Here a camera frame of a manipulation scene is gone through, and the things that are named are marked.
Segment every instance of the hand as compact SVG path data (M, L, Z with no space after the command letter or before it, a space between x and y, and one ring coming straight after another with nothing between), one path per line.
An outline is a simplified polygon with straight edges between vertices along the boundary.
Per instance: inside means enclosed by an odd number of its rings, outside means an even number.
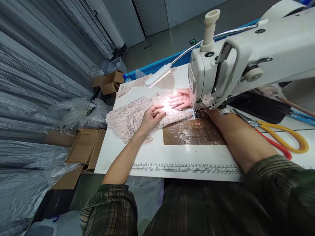
M159 109L163 107L163 105L152 105L147 109L143 115L143 120L138 130L145 135L153 130L160 120L166 116L166 112Z
M177 90L177 94L170 95L170 107L175 108L175 110L183 110L190 108L190 96L189 88L181 88Z

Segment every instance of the red scissors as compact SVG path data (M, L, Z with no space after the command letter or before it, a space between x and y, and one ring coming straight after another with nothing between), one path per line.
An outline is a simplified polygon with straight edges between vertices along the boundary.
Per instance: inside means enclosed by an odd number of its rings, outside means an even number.
M239 113L239 112L236 111L235 109L233 109L233 110L234 110L234 112L235 112L236 114L238 114L238 115L239 115L243 120L245 120L246 122L247 122L248 120L251 120L252 122L254 122L252 119L250 119L250 118L244 116L243 114ZM279 149L279 150L283 153L283 155L286 157L286 159L288 159L288 160L291 160L291 159L292 159L292 154L291 154L291 152L289 152L288 149L286 149L284 146L282 146L282 145L276 143L275 141L271 140L270 138L264 136L264 135L263 135L262 133L260 133L257 129L255 129L255 130L256 130L261 136L263 136L263 137L265 138L265 140L267 140L272 146L274 146L274 147L276 147L277 149Z

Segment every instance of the lace fabric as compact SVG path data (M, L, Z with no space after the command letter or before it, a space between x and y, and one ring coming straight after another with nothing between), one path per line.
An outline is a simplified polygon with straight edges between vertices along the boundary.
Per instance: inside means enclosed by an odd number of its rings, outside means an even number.
M174 71L176 71L176 67L171 68L171 72L168 73L163 79L161 79L156 85L155 87L161 88L161 89L166 89L166 90L173 90L174 89L174 85L175 85L175 77L174 77ZM122 86L120 91L116 93L116 99L127 94L128 91L132 88L132 87L143 87L145 86L145 82L148 80L148 78L151 76L152 74L146 75L144 77L141 77L139 79L136 79L135 82L130 86Z
M153 104L163 104L162 110L166 111L166 116L155 127L155 130L191 117L191 110L176 111L169 107L169 95L172 93L173 91L156 93L152 98L141 97L126 106L109 112L106 116L108 128L113 130L114 135L126 144L140 127L144 112ZM142 144L151 143L152 140L152 137L147 135Z

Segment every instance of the floor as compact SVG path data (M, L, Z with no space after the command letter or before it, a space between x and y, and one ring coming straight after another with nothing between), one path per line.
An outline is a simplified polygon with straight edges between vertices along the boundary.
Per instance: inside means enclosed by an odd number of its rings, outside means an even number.
M242 26L260 18L279 0L227 0L213 9L220 9L215 34ZM171 56L190 47L189 41L203 39L205 12L163 32L151 35L131 48L123 56L128 72Z

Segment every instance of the knob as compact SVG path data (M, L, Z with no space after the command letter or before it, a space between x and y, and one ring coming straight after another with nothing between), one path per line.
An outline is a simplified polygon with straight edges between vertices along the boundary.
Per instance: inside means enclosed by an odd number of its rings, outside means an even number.
M253 82L260 77L262 77L263 71L259 67L251 69L249 72L247 72L244 76L243 79L246 80L247 82Z
M228 115L231 113L229 108L223 108L221 110L219 110L220 115Z

